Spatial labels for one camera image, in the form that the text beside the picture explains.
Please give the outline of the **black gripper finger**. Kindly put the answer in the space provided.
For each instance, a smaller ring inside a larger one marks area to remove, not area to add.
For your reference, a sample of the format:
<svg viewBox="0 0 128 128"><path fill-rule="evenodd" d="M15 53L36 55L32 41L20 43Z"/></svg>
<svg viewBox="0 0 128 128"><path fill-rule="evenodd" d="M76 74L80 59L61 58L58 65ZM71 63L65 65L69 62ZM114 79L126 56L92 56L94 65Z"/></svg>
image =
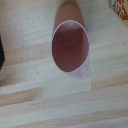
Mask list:
<svg viewBox="0 0 128 128"><path fill-rule="evenodd" d="M0 68L3 66L4 61L5 61L5 56L4 56L4 50L3 50L2 40L0 36Z"/></svg>

